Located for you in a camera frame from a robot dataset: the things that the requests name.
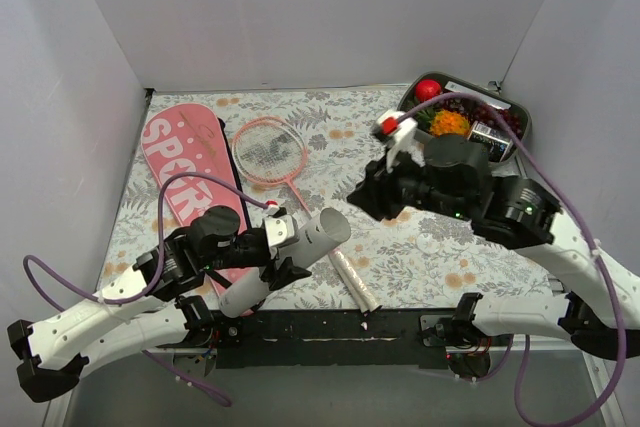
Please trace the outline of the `white shuttlecock tube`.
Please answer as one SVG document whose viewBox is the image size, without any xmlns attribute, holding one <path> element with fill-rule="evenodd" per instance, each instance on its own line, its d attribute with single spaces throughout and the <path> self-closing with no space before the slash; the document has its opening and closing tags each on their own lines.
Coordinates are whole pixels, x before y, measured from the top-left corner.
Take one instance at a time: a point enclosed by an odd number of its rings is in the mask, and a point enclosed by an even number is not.
<svg viewBox="0 0 640 427">
<path fill-rule="evenodd" d="M 290 215 L 263 220 L 267 259 L 233 282 L 220 297 L 219 309 L 237 318 L 260 304 L 271 293 L 311 275 L 310 267 L 346 242 L 351 236 L 347 218 L 334 208 L 325 208 L 299 226 Z"/>
</svg>

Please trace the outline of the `clear tube lid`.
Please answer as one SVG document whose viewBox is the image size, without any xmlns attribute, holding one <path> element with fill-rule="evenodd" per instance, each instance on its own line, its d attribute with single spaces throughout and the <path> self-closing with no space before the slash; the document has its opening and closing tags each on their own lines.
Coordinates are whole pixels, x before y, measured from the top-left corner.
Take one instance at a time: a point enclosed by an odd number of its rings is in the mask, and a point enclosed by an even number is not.
<svg viewBox="0 0 640 427">
<path fill-rule="evenodd" d="M 415 245 L 425 255 L 436 255 L 442 248 L 442 244 L 429 235 L 418 236 Z"/>
</svg>

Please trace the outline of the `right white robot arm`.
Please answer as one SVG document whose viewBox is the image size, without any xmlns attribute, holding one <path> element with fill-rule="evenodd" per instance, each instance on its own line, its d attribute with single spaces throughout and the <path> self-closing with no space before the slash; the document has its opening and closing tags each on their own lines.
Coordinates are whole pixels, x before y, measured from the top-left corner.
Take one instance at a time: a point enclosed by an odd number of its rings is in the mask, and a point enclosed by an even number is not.
<svg viewBox="0 0 640 427">
<path fill-rule="evenodd" d="M 509 334 L 567 340 L 584 352 L 614 360 L 618 330 L 609 284 L 615 288 L 625 327 L 626 355 L 639 354 L 639 278 L 606 253 L 600 272 L 577 222 L 560 201 L 533 179 L 495 176 L 486 149 L 448 134 L 430 141 L 422 164 L 407 152 L 369 162 L 347 197 L 377 221 L 405 208 L 469 222 L 473 233 L 534 261 L 565 292 L 539 301 L 523 297 L 463 295 L 450 317 L 427 329 L 446 346 L 475 344 Z"/>
</svg>

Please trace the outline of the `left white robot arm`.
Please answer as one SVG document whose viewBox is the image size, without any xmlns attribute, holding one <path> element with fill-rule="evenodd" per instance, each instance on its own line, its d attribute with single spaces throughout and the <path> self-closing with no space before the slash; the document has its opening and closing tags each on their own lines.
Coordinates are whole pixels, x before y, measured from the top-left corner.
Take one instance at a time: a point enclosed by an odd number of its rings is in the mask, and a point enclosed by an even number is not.
<svg viewBox="0 0 640 427">
<path fill-rule="evenodd" d="M 119 277 L 74 306 L 37 322 L 17 320 L 8 338 L 19 385 L 36 403 L 71 391 L 106 364 L 156 347 L 218 347 L 223 327 L 195 288 L 219 270 L 246 268 L 220 310 L 236 318 L 271 293 L 310 276 L 310 267 L 350 236 L 328 210 L 298 226 L 284 210 L 241 230 L 237 212 L 215 206 L 169 234 Z"/>
</svg>

